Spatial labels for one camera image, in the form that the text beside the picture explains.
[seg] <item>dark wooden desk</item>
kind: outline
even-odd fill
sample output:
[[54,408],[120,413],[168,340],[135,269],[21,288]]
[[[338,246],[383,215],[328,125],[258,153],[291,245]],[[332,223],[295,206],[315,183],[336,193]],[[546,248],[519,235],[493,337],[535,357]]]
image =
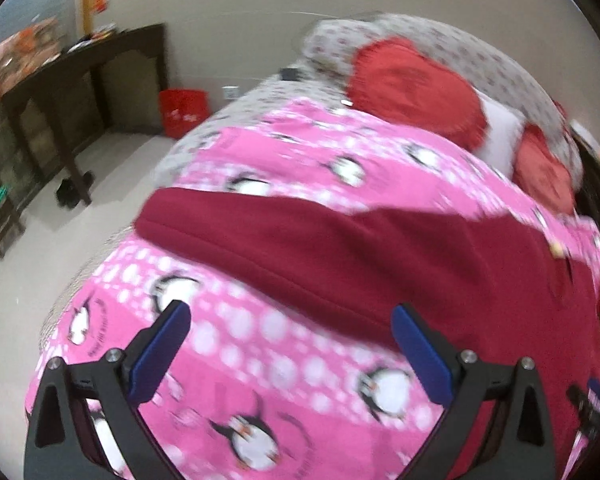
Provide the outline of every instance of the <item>dark wooden desk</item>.
[[126,32],[120,32],[104,40],[82,47],[70,54],[62,54],[55,61],[48,63],[14,88],[6,92],[2,98],[2,106],[9,121],[18,146],[29,160],[35,178],[42,184],[47,179],[27,142],[21,115],[32,100],[44,115],[53,134],[54,144],[65,168],[69,171],[80,197],[86,205],[91,203],[89,191],[84,185],[82,174],[75,164],[74,155],[66,142],[62,129],[62,121],[56,104],[56,94],[66,91],[87,73],[93,85],[96,106],[105,128],[112,126],[111,111],[102,81],[101,67],[107,62],[130,50],[137,50],[148,58],[155,58],[158,86],[160,90],[168,88],[167,67],[165,58],[164,24],[150,25]]

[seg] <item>penguin print blanket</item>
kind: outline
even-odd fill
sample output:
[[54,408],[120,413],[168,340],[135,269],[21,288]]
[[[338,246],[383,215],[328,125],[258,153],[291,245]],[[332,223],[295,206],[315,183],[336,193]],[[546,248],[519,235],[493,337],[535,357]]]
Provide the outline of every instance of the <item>penguin print blanket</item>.
[[[355,110],[298,99],[257,126],[226,128],[205,139],[176,185],[294,196],[341,212],[509,212],[585,262],[600,289],[592,221],[556,218],[447,140]],[[189,335],[141,413],[187,479],[394,479],[441,415],[400,354],[326,330],[136,234],[62,315],[40,356],[27,411],[48,359],[86,362],[123,348],[174,299],[191,307]],[[97,402],[90,409],[112,468],[130,478],[105,415]]]

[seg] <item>upholstered headboard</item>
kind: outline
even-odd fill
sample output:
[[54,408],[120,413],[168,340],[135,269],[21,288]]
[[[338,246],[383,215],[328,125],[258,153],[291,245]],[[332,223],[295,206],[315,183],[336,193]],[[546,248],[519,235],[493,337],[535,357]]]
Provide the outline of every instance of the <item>upholstered headboard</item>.
[[574,189],[580,189],[578,149],[564,133],[564,118],[547,92],[509,56],[464,30],[404,14],[382,14],[374,22],[323,20],[305,38],[302,54],[312,66],[344,85],[356,51],[391,36],[413,41],[422,54],[458,72],[478,90],[516,108],[540,126],[549,149],[571,173]]

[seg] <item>tile floor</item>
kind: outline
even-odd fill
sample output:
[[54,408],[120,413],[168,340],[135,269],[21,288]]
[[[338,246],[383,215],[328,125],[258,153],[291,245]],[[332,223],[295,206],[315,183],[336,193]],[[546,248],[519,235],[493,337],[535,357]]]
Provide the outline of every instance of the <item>tile floor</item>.
[[152,192],[152,169],[173,141],[107,134],[78,157],[96,181],[93,204],[60,209],[48,184],[23,213],[27,230],[0,261],[0,468],[22,478],[24,395],[38,360],[38,332],[56,297],[113,232],[132,221]]

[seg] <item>red trash bin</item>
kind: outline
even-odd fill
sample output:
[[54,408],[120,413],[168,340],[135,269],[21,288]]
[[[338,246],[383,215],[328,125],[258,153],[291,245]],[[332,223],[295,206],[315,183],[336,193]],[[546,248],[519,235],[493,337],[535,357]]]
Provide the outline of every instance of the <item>red trash bin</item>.
[[206,92],[202,90],[163,90],[160,92],[160,113],[164,134],[173,139],[181,139],[211,117]]

